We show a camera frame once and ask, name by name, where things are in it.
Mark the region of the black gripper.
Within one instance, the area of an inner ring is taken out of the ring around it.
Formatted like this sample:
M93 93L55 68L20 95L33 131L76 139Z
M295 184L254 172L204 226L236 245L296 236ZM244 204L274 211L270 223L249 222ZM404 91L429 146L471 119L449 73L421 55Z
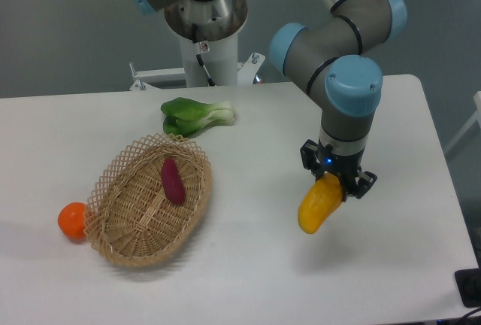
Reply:
M302 166L318 181L326 172L340 179L343 201L349 197L361 199L377 181L373 172L362 171L361 160L365 137L357 141L340 141L319 137L318 144L307 139L301 146Z

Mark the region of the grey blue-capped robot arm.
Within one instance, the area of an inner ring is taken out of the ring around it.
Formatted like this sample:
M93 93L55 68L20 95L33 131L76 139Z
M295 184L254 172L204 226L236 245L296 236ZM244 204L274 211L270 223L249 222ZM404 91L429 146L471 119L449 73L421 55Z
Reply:
M189 87L235 85L237 36L246 0L133 0L144 14L162 12L179 38ZM344 197L361 198L377 177L361 167L383 75L365 52L406 25L404 0L323 0L331 19L310 29L289 23L273 36L269 57L322 110L318 141L301 148L316 178L333 174Z

